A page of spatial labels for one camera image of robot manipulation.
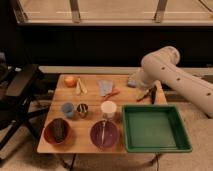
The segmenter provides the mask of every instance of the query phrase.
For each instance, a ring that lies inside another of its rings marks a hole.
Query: green tray
[[[191,144],[175,106],[126,105],[123,111],[128,152],[191,152]]]

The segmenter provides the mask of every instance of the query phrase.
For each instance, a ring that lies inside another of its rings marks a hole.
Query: utensil
[[[101,135],[101,143],[103,145],[104,144],[104,137],[105,137],[105,125],[106,125],[106,121],[102,121],[102,125],[103,125],[103,131],[102,131],[102,135]]]

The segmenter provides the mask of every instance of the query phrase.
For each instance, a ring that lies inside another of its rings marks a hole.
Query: food item
[[[75,87],[76,83],[77,83],[77,79],[74,76],[67,76],[64,79],[64,82],[65,82],[67,87]]]
[[[55,142],[60,143],[65,139],[65,125],[61,118],[56,118],[53,121],[51,128]]]

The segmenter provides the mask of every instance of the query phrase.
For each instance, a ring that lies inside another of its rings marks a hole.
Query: table leg
[[[58,154],[54,154],[54,155],[55,155],[55,157],[58,159],[58,161],[60,162],[60,164],[61,164],[64,168],[66,168],[66,169],[69,169],[69,168],[70,168],[69,164],[66,163],[66,162],[64,161],[64,159],[63,159],[61,156],[59,156]]]
[[[155,164],[162,156],[163,156],[163,153],[157,153],[155,157],[149,163],[152,165]]]
[[[71,166],[70,166],[70,171],[73,169],[73,166],[74,166],[74,163],[75,163],[75,158],[76,158],[76,154],[74,153],[73,157],[72,157],[72,163],[71,163]]]
[[[69,165],[67,162],[64,161],[64,159],[58,155],[58,154],[54,154],[55,157],[58,159],[58,161],[60,162],[60,164],[65,168],[65,169],[68,169],[68,170],[72,170],[73,169],[73,166],[74,166],[74,163],[75,163],[75,158],[76,158],[76,154],[74,153],[73,154],[73,157],[72,157],[72,163],[71,165]]]

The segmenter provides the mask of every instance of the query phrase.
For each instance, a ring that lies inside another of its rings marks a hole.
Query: cup
[[[61,111],[66,117],[72,118],[74,115],[74,105],[72,103],[65,103],[61,106]]]
[[[85,118],[88,114],[88,105],[81,103],[78,105],[76,110],[81,118]]]
[[[114,117],[117,105],[113,101],[105,101],[101,104],[101,111],[104,118],[111,119]]]

